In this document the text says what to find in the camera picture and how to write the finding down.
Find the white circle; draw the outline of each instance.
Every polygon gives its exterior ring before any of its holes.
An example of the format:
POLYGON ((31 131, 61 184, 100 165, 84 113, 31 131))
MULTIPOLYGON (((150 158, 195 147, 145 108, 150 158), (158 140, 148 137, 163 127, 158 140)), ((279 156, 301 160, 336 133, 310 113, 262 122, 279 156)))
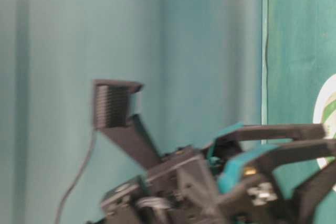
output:
MULTIPOLYGON (((332 75, 322 86, 319 95, 317 97, 316 103, 315 103, 315 108, 314 108, 314 116, 313 116, 313 123, 322 123, 322 116, 323 116, 323 111, 326 105, 330 103, 330 99, 332 96, 335 96, 336 94, 336 74, 332 75)), ((324 128, 327 131, 328 125, 325 123, 324 128)), ((332 138, 333 133, 327 134, 325 138, 332 138)), ((324 168, 328 162, 327 160, 323 158, 318 158, 317 162, 319 164, 319 167, 322 169, 324 168)))

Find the green backdrop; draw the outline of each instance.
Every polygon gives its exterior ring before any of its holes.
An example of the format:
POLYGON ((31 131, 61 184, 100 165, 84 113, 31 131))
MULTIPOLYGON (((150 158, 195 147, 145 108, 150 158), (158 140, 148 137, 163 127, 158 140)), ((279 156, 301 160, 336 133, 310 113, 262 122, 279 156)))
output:
MULTIPOLYGON (((336 0, 268 0, 268 123, 311 123, 324 82, 336 73, 336 0)), ((277 170, 287 196, 317 170, 317 162, 277 170)), ((329 193, 315 223, 334 223, 329 193)))
MULTIPOLYGON (((261 0, 0 0, 1 223, 52 223, 89 143, 91 80, 145 83, 161 152, 260 123, 261 0)), ((141 168, 98 136, 62 223, 141 168)))

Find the teal fabric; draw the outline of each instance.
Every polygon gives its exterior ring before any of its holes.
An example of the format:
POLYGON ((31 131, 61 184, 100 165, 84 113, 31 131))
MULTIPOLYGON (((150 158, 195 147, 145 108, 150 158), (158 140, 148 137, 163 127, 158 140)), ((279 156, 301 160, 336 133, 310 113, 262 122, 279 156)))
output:
MULTIPOLYGON (((335 0, 268 0, 268 123, 311 123, 319 90, 336 73, 335 0)), ((277 177, 286 196, 318 169, 316 161, 286 165, 277 177)), ((329 193, 315 223, 334 223, 329 193)))
MULTIPOLYGON (((89 143, 91 80, 145 83, 160 151, 260 123, 261 0, 0 0, 0 216, 52 223, 89 143)), ((102 135, 61 223, 143 170, 102 135)))

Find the teal wall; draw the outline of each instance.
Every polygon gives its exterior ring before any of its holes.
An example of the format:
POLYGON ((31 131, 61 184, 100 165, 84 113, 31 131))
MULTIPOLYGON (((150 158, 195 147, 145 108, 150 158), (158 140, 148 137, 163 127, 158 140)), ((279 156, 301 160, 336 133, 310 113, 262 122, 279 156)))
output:
MULTIPOLYGON (((312 123, 319 91, 336 73, 335 0, 268 2, 268 123, 312 123)), ((279 168, 285 195, 316 170, 316 161, 279 168)), ((334 223, 335 204, 331 191, 314 222, 334 223)))
POLYGON ((12 224, 15 181, 15 0, 0 0, 0 216, 12 224))
MULTIPOLYGON (((88 147, 94 78, 145 83, 142 116, 161 152, 260 123, 261 0, 0 3, 6 223, 54 220, 88 147)), ((141 172, 98 135, 62 223, 98 220, 103 193, 141 172)))
POLYGON ((163 3, 163 145, 202 146, 223 126, 260 123, 261 0, 163 3))

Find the curtain fold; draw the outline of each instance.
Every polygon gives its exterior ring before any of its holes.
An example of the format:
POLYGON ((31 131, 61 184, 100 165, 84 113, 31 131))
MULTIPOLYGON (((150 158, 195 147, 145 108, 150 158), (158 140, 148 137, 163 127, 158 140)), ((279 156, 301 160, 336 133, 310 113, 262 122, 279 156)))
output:
MULTIPOLYGON (((0 0, 0 216, 52 223, 88 148, 92 79, 143 82, 162 153, 260 123, 261 0, 0 0)), ((62 223, 143 170, 102 135, 62 223)))

